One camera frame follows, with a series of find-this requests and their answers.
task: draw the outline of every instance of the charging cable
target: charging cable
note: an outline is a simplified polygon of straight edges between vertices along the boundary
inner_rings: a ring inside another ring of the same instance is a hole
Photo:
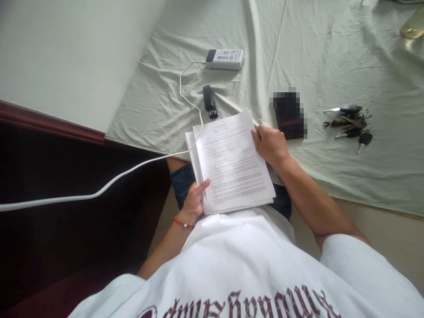
[[[182,71],[182,73],[180,74],[180,95],[194,108],[196,108],[199,111],[199,118],[200,118],[200,124],[201,124],[201,130],[199,135],[197,136],[196,140],[194,141],[194,143],[191,145],[191,147],[186,150],[186,151],[182,151],[182,152],[176,152],[174,154],[171,155],[165,155],[159,158],[154,158],[154,159],[150,159],[147,161],[144,161],[142,163],[139,163],[138,165],[136,165],[135,167],[131,168],[130,170],[127,170],[125,172],[122,172],[121,174],[117,175],[116,177],[114,177],[112,180],[110,180],[108,183],[106,183],[106,185],[104,187],[102,187],[99,191],[97,191],[94,194],[89,194],[89,195],[81,195],[81,196],[72,196],[72,197],[57,197],[57,198],[51,198],[51,199],[41,199],[41,200],[33,200],[33,201],[26,201],[26,202],[19,202],[19,203],[9,203],[9,204],[0,204],[0,212],[4,212],[4,211],[13,211],[13,210],[19,210],[19,209],[23,209],[23,208],[31,208],[31,207],[35,207],[35,206],[39,206],[39,205],[46,205],[46,204],[52,204],[52,203],[60,203],[60,202],[70,202],[70,201],[81,201],[81,200],[89,200],[89,199],[94,199],[100,195],[102,195],[107,189],[109,189],[109,187],[115,183],[115,181],[117,181],[118,179],[120,179],[121,177],[125,176],[126,174],[129,174],[130,172],[133,172],[135,169],[144,166],[145,164],[151,163],[153,161],[156,160],[160,160],[160,159],[165,159],[168,157],[172,157],[172,156],[176,156],[176,155],[182,155],[185,154],[187,152],[189,152],[195,145],[197,142],[197,139],[199,139],[199,136],[201,135],[201,132],[203,130],[203,120],[202,120],[202,114],[200,111],[200,108],[197,107],[196,105],[192,104],[187,98],[185,98],[185,96],[182,94],[182,84],[181,84],[181,78],[183,76],[183,74],[190,68],[190,66],[192,66],[193,64],[205,64],[205,62],[191,62],[189,66],[186,67],[186,69],[184,71]]]

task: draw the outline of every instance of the wrinkled cloth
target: wrinkled cloth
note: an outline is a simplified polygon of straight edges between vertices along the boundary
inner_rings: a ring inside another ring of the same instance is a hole
[[[205,85],[214,90],[220,117],[249,108],[255,124],[275,128],[269,97],[295,87],[308,139],[288,146],[302,168],[333,197],[424,216],[424,45],[399,34],[418,6],[169,1],[106,138],[163,154],[186,150],[184,133],[199,118],[179,95],[181,71],[210,49],[243,49],[239,72],[195,64],[183,76],[183,94],[201,107],[205,122]],[[323,110],[344,104],[373,115],[374,138],[359,155],[358,138],[334,139],[340,129],[322,125],[337,115]]]

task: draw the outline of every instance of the tile floor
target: tile floor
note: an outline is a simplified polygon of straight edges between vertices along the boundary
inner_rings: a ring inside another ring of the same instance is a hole
[[[344,201],[337,201],[341,208],[355,221],[358,228],[368,237],[375,249],[424,295],[424,222],[394,214],[365,208]],[[162,210],[149,254],[159,243],[178,212],[174,191],[168,193]],[[314,236],[295,208],[291,217],[297,246],[319,259],[321,252]]]

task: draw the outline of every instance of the label on charger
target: label on charger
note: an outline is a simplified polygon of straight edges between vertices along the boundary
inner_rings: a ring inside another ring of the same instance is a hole
[[[216,50],[214,61],[239,61],[241,50]]]

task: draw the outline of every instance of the paper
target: paper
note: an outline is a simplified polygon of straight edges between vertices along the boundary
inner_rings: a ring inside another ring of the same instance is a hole
[[[205,214],[234,211],[271,203],[275,196],[265,161],[254,147],[250,111],[204,125],[196,149],[190,152],[197,182],[211,185],[203,195]],[[186,134],[190,147],[200,126]]]

